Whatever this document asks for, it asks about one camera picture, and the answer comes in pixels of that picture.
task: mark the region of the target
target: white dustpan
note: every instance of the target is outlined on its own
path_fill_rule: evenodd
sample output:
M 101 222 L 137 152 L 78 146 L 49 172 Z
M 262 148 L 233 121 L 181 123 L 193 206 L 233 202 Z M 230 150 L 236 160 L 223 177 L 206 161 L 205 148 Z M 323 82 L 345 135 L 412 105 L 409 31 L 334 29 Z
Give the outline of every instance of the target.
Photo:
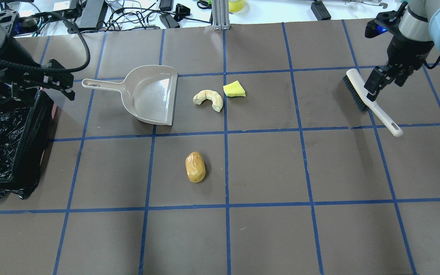
M 84 79 L 83 87 L 118 91 L 125 109 L 138 120 L 173 125 L 178 71 L 169 66 L 146 65 L 133 69 L 121 83 Z

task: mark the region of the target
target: potato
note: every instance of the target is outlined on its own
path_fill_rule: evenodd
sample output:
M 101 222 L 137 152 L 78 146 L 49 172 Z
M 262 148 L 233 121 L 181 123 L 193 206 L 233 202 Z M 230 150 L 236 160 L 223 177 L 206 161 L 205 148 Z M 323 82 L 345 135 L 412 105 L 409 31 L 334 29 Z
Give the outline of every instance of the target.
M 206 174 L 205 162 L 199 152 L 192 152 L 186 158 L 186 174 L 192 183 L 199 183 Z

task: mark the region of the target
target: white brush handle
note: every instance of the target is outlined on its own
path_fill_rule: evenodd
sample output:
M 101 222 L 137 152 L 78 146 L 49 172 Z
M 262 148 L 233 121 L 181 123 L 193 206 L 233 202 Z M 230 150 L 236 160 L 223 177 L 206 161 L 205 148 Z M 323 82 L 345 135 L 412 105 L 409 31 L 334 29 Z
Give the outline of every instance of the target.
M 369 100 L 366 96 L 368 95 L 368 90 L 364 87 L 364 80 L 359 74 L 358 70 L 355 68 L 350 69 L 346 72 L 347 77 L 353 84 L 354 89 L 358 93 L 359 97 L 366 106 L 368 106 L 371 111 L 383 122 L 386 128 L 393 134 L 393 136 L 400 137 L 403 135 L 402 129 L 396 124 L 391 117 L 378 105 L 376 101 Z

